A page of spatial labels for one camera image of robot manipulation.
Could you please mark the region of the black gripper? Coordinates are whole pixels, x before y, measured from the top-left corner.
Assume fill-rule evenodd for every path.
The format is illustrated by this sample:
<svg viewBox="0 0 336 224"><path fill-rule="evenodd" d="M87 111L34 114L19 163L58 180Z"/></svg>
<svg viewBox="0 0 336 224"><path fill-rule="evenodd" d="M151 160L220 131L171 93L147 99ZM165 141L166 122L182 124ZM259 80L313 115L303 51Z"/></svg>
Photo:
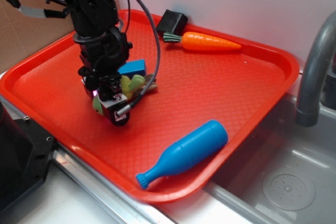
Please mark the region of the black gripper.
<svg viewBox="0 0 336 224"><path fill-rule="evenodd" d="M121 94L121 74L118 72L129 58L132 44L125 33L116 27L109 28L100 36L77 36L80 59L83 66L78 70L83 87L90 99L97 94L107 102L107 118L114 126L124 126L130 119L127 100L112 101Z"/></svg>

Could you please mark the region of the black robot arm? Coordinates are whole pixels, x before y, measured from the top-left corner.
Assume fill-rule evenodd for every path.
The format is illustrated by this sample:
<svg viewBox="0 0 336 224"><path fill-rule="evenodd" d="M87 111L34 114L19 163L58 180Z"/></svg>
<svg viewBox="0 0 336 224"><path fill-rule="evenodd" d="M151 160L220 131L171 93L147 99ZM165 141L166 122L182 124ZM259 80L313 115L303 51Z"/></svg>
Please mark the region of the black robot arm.
<svg viewBox="0 0 336 224"><path fill-rule="evenodd" d="M113 125L124 126L130 119L122 91L119 69L129 59L133 45L126 33L117 27L119 15L114 0L59 0L63 11L36 9L22 5L19 0L6 0L22 14L35 18L65 18L71 16L80 47L83 66L78 70L86 93L92 98L97 112Z"/></svg>

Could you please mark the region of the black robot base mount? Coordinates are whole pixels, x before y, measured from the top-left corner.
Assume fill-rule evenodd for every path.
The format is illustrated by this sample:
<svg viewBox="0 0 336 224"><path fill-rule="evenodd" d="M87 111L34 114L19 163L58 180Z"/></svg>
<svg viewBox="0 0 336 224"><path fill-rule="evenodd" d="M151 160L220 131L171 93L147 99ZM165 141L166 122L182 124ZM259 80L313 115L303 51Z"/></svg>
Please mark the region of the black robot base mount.
<svg viewBox="0 0 336 224"><path fill-rule="evenodd" d="M33 119L13 119L1 104L1 213L40 187L56 141Z"/></svg>

